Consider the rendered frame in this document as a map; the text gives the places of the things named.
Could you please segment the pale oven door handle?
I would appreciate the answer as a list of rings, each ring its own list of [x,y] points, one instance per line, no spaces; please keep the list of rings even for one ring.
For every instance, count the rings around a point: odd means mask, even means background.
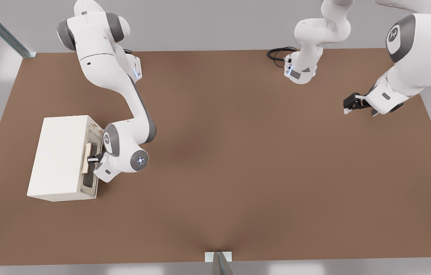
[[[83,148],[83,157],[82,157],[80,174],[87,174],[89,171],[88,157],[91,155],[91,151],[92,151],[92,143],[88,142],[85,144]]]

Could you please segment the oven door with glass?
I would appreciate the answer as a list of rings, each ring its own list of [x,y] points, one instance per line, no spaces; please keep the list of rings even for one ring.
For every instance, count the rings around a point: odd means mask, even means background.
[[[97,155],[102,152],[103,148],[103,129],[92,120],[88,115],[86,116],[86,133],[84,134],[83,148],[86,143],[92,143],[91,155]],[[89,171],[87,174],[80,174],[79,190],[92,198],[96,197],[98,188],[98,177],[95,176],[94,170],[97,168],[98,163],[89,164]]]

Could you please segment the white oven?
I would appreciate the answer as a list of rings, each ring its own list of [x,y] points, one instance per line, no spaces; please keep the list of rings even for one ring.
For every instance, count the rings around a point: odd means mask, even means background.
[[[95,199],[79,190],[86,115],[43,120],[27,196],[51,202]]]

